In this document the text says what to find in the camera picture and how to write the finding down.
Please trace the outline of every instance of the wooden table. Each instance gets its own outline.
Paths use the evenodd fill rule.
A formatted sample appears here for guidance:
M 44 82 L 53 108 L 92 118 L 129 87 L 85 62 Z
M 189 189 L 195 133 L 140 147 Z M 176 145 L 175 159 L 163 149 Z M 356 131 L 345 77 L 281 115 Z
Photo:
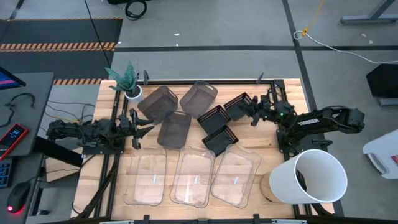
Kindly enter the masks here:
M 287 99 L 290 104 L 295 106 L 296 112 L 298 114 L 308 112 L 300 80 L 285 79 L 284 82 Z M 101 82 L 94 119 L 110 118 L 115 91 L 110 89 L 109 86 L 115 84 L 115 81 L 112 80 Z M 191 85 L 167 86 L 178 96 L 179 99 L 181 99 L 181 97 L 191 87 Z M 144 95 L 149 95 L 158 87 L 159 86 L 157 85 L 142 86 Z M 249 96 L 253 97 L 254 95 L 260 96 L 267 91 L 266 85 L 214 85 L 214 87 L 218 89 L 218 95 L 210 108 L 218 104 L 223 105 L 243 92 L 246 92 Z M 118 110 L 118 113 L 121 112 L 123 99 L 124 96 L 121 95 L 119 102 L 120 109 Z M 139 110 L 137 110 L 137 112 L 140 118 L 145 118 Z M 239 147 L 249 149 L 250 151 L 259 154 L 261 157 L 261 164 L 254 179 L 247 207 L 236 208 L 224 201 L 214 198 L 211 194 L 209 203 L 205 208 L 196 208 L 189 205 L 173 203 L 170 200 L 170 191 L 173 186 L 175 170 L 178 162 L 178 151 L 174 150 L 167 150 L 165 190 L 162 203 L 158 206 L 125 204 L 123 199 L 127 186 L 129 185 L 131 156 L 134 156 L 137 153 L 137 151 L 132 148 L 131 138 L 128 138 L 126 140 L 125 153 L 121 156 L 119 163 L 116 193 L 114 197 L 113 212 L 111 215 L 112 220 L 142 220 L 144 215 L 150 215 L 150 219 L 156 220 L 252 218 L 253 214 L 256 213 L 260 214 L 260 218 L 293 218 L 294 213 L 291 205 L 268 202 L 261 195 L 259 190 L 261 176 L 270 172 L 274 167 L 284 161 L 282 154 L 278 150 L 275 135 L 277 126 L 271 122 L 260 121 L 256 127 L 252 127 L 250 126 L 250 121 L 251 119 L 244 117 L 237 122 L 230 122 L 228 124 L 233 133 L 235 133 L 239 139 L 237 145 Z M 157 125 L 144 137 L 144 139 L 141 140 L 142 147 L 161 147 L 157 144 L 160 127 L 161 124 Z M 198 122 L 195 119 L 192 119 L 185 146 L 205 147 L 201 141 L 204 137 L 206 137 L 206 133 L 200 127 Z M 217 171 L 221 158 L 222 156 L 218 156 L 216 158 L 214 173 Z M 103 156 L 97 155 L 81 170 L 74 203 L 75 208 L 79 212 L 83 210 L 98 189 L 102 163 Z M 103 206 L 101 207 L 101 215 L 105 214 L 107 201 L 108 192 L 105 192 Z M 331 206 L 327 206 L 326 209 L 332 210 Z

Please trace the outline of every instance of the yellow cable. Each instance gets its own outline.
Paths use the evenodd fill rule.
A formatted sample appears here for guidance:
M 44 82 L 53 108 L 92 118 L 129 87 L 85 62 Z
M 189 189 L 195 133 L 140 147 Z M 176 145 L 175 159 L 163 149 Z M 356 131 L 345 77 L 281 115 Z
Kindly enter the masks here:
M 319 12 L 321 11 L 322 5 L 323 5 L 323 0 L 321 0 L 321 3 L 319 4 L 317 11 L 315 12 L 315 15 L 312 17 L 310 24 L 306 28 L 304 28 L 303 32 L 301 33 L 302 37 L 305 37 L 305 34 L 307 34 L 307 32 L 310 30 L 312 24 L 317 19 Z

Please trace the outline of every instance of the monitor screen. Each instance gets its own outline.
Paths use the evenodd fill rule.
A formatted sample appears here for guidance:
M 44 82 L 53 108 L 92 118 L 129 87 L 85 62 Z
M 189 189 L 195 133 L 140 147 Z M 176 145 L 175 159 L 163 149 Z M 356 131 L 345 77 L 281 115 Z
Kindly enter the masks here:
M 0 90 L 25 86 L 25 83 L 0 67 Z

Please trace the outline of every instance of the black mesh basket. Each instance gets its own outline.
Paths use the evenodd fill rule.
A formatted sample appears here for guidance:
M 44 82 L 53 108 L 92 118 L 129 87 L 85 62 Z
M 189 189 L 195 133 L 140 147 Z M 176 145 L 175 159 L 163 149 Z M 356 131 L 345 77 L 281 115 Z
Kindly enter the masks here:
M 231 118 L 221 105 L 217 105 L 213 109 L 207 111 L 204 115 L 200 116 L 197 121 L 207 134 L 211 134 L 220 127 L 226 125 L 231 121 Z
M 224 125 L 201 141 L 209 150 L 213 151 L 216 156 L 218 156 L 225 151 L 227 146 L 237 143 L 239 139 L 229 127 Z
M 242 93 L 233 100 L 224 104 L 224 107 L 229 117 L 231 117 L 233 121 L 237 121 L 244 115 L 247 115 L 247 111 L 251 102 L 252 99 L 250 96 L 247 93 Z

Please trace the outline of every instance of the white bucket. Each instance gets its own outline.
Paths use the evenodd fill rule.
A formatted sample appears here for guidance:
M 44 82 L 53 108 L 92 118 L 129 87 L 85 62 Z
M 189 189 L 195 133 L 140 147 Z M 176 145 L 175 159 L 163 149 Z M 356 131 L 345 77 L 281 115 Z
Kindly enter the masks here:
M 307 191 L 301 188 L 296 170 L 304 176 Z M 346 192 L 347 175 L 331 154 L 310 149 L 272 170 L 269 185 L 274 196 L 284 203 L 332 203 Z

